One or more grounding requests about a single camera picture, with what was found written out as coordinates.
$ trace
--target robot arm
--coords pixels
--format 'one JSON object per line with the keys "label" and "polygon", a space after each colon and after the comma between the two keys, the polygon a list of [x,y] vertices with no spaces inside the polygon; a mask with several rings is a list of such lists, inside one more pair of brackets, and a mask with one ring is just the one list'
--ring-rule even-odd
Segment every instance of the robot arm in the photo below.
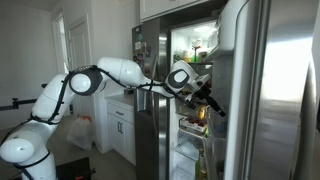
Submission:
{"label": "robot arm", "polygon": [[[172,66],[165,82],[157,82],[146,78],[140,67],[132,61],[101,58],[97,66],[85,66],[68,75],[55,76],[37,99],[30,118],[3,140],[0,156],[22,170],[23,180],[55,180],[54,158],[46,148],[46,143],[75,94],[93,94],[102,90],[109,79],[126,88],[143,88],[168,98],[179,98],[177,93],[187,86],[191,94],[183,101],[193,107],[194,97],[207,101],[212,99],[209,97],[210,89],[204,85],[209,78],[209,75],[197,75],[187,63],[179,61]],[[216,103],[208,102],[211,107],[219,110]]]}

